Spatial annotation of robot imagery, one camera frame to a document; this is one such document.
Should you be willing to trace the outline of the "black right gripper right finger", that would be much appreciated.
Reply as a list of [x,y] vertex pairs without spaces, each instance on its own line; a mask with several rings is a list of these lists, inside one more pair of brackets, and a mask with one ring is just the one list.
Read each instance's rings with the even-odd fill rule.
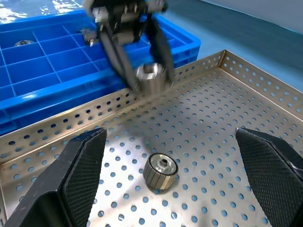
[[283,139],[246,128],[235,138],[253,193],[274,227],[303,225],[303,159]]

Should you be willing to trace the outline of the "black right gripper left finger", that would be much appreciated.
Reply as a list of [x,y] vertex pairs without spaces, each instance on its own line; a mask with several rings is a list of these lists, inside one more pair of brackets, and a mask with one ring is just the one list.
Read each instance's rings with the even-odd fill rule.
[[11,214],[7,227],[84,227],[95,199],[106,128],[69,140]]

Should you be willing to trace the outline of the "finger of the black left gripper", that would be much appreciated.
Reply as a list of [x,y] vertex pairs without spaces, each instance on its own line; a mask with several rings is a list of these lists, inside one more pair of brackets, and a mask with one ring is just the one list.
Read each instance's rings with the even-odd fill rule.
[[144,33],[151,44],[151,53],[154,60],[161,64],[166,70],[167,81],[174,83],[175,68],[167,38],[160,28],[158,20],[152,14],[142,14],[141,20],[144,23]]
[[133,67],[123,46],[119,43],[118,37],[112,33],[109,25],[98,25],[98,38],[113,69],[132,91],[136,91],[137,82]]

